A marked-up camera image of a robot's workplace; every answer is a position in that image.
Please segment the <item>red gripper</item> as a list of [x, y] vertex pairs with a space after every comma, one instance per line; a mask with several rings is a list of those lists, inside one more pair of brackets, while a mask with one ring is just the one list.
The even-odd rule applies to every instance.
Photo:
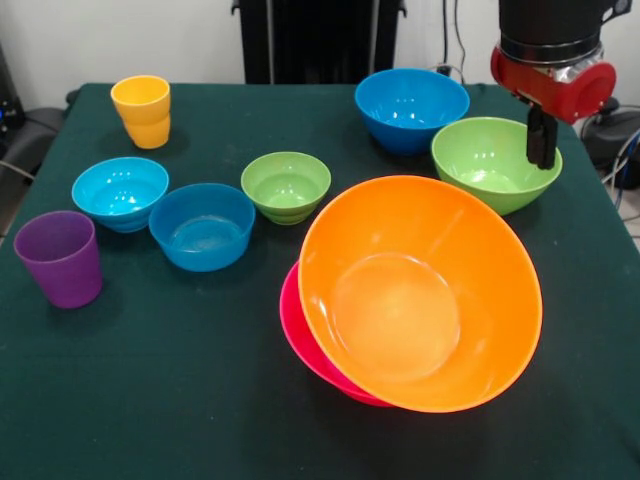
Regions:
[[617, 79], [602, 48], [574, 63], [551, 65], [519, 62], [496, 47], [491, 73], [500, 86], [529, 107], [527, 158], [540, 169], [555, 165], [557, 120], [573, 124], [597, 113], [612, 95]]

